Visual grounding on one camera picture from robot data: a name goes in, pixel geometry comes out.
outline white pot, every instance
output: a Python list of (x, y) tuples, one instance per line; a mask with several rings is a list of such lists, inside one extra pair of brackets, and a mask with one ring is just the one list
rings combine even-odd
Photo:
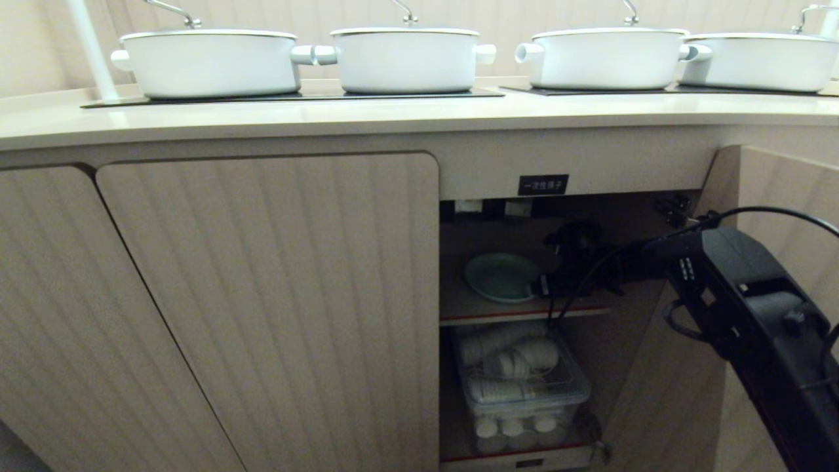
[(354, 93), (463, 92), (475, 64), (492, 64), (495, 46), (466, 29), (360, 28), (333, 31), (335, 47), (317, 46), (317, 63), (338, 64), (341, 86)]
[(818, 92), (839, 54), (839, 42), (803, 34), (698, 34), (685, 41), (711, 51), (679, 80), (695, 86)]
[(568, 29), (519, 45), (530, 84), (542, 88), (643, 90), (667, 87), (679, 60), (690, 60), (682, 29)]
[(111, 61), (131, 71), (146, 97), (233, 97), (297, 92), (298, 64), (314, 48), (296, 36), (247, 29), (185, 29), (129, 34)]

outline beige wall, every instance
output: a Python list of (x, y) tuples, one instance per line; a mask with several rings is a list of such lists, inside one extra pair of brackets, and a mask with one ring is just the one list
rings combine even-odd
[[(170, 0), (207, 27), (279, 29), (304, 44), (329, 44), (329, 32), (346, 26), (394, 24), (402, 13), (389, 0)], [(627, 11), (619, 0), (408, 0), (421, 24), (476, 29), (498, 46), (494, 66), (481, 76), (526, 75), (513, 60), (515, 46), (532, 34), (554, 29), (619, 25)], [(810, 0), (635, 0), (642, 25), (691, 32), (782, 30)], [(118, 36), (180, 26), (172, 13), (141, 0), (87, 0), (106, 54)], [(85, 56), (62, 0), (11, 0), (0, 15), (0, 97), (89, 87)], [(817, 30), (814, 14), (809, 30)], [(117, 83), (130, 75), (112, 71)], [(306, 78), (337, 77), (337, 68), (303, 67)]]

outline green plate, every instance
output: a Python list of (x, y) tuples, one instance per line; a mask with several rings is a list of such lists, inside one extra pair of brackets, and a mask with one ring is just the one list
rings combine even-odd
[(530, 283), (539, 278), (538, 265), (515, 254), (479, 255), (466, 264), (466, 283), (484, 298), (516, 304), (534, 300)]

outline cabinet door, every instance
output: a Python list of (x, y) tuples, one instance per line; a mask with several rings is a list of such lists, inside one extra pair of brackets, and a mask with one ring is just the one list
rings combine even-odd
[[(787, 207), (839, 223), (839, 168), (749, 147), (723, 149), (697, 213), (752, 205)], [(724, 224), (763, 243), (831, 322), (839, 322), (839, 242), (833, 236), (768, 213), (744, 213)], [(675, 298), (667, 292), (661, 307)], [(734, 370), (705, 344), (673, 333), (657, 314), (606, 440), (615, 455), (607, 470), (786, 470)]]
[(112, 165), (97, 180), (250, 472), (437, 469), (431, 156)]
[(0, 173), (0, 418), (55, 472), (242, 470), (91, 180)]

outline beige countertop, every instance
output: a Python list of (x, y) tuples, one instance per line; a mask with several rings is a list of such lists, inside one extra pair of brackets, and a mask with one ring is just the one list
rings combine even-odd
[[(346, 134), (670, 125), (839, 126), (839, 98), (731, 94), (542, 97), (498, 89), (522, 78), (479, 82), (506, 97), (236, 102), (81, 109), (86, 90), (0, 99), (0, 150), (87, 144)], [(334, 81), (312, 81), (322, 91)], [(121, 87), (124, 97), (137, 95)]]

